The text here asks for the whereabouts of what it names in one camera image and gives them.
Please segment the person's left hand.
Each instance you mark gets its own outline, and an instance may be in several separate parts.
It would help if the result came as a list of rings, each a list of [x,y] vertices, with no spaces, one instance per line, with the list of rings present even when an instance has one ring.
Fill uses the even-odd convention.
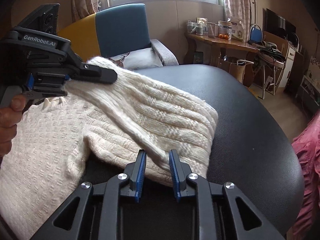
[[[7,155],[12,148],[12,140],[17,134],[17,124],[21,121],[22,111],[26,106],[23,95],[13,97],[10,106],[1,108],[0,119],[0,156]]]

